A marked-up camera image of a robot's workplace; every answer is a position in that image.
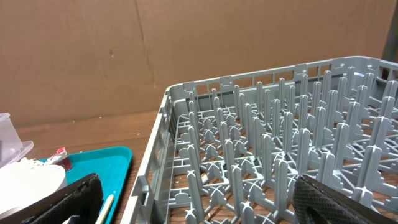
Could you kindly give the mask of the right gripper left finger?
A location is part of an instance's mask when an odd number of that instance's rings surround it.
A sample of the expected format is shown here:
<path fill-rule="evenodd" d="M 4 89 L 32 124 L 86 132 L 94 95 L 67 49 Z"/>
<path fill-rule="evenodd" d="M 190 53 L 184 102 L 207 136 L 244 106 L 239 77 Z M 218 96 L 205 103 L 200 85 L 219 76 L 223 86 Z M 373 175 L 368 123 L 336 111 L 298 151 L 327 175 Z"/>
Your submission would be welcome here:
<path fill-rule="evenodd" d="M 101 179 L 91 173 L 53 194 L 1 219 L 1 224 L 95 223 L 104 202 Z"/>

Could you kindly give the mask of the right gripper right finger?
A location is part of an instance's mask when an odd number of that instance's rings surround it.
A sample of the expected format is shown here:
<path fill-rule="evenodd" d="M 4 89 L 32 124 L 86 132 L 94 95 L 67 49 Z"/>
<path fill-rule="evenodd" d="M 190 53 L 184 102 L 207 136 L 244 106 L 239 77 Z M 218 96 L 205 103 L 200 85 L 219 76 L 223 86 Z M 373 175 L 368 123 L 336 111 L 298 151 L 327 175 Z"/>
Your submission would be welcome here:
<path fill-rule="evenodd" d="M 305 174 L 297 177 L 293 207 L 300 224 L 397 223 Z"/>

